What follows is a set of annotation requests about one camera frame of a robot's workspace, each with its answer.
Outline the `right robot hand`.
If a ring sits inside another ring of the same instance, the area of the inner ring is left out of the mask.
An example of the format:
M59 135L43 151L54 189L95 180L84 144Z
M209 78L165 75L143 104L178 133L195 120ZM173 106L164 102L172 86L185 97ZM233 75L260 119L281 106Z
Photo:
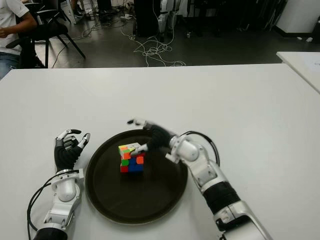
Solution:
M133 118L127 121L128 125L142 127L144 130L151 133L151 139L133 150L130 155L135 157L142 153L159 151L164 157L169 153L170 141L177 134L169 131L162 126L145 119Z

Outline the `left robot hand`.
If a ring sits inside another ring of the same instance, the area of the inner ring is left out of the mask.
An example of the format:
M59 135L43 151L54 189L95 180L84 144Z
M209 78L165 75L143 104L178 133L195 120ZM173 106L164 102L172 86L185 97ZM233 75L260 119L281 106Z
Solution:
M73 170L83 149L89 143L91 134L86 133L80 141L75 135L82 131L78 129L66 129L55 138L54 162L56 172Z

